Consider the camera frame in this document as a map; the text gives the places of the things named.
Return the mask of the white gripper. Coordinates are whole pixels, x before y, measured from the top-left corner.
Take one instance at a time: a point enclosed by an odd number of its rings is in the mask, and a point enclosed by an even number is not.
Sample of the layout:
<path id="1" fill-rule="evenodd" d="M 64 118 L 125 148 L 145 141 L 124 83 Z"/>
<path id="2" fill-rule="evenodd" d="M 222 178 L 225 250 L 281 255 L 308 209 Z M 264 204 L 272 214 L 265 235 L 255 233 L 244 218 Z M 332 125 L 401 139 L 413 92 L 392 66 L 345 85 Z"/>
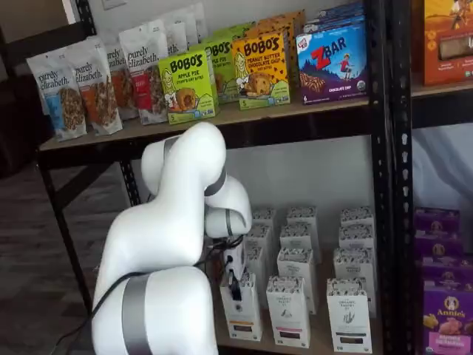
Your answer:
<path id="1" fill-rule="evenodd" d="M 242 294 L 239 281 L 246 268 L 245 246 L 238 245 L 223 252 L 225 276 L 228 278 L 228 288 L 234 301 L 241 301 Z"/>

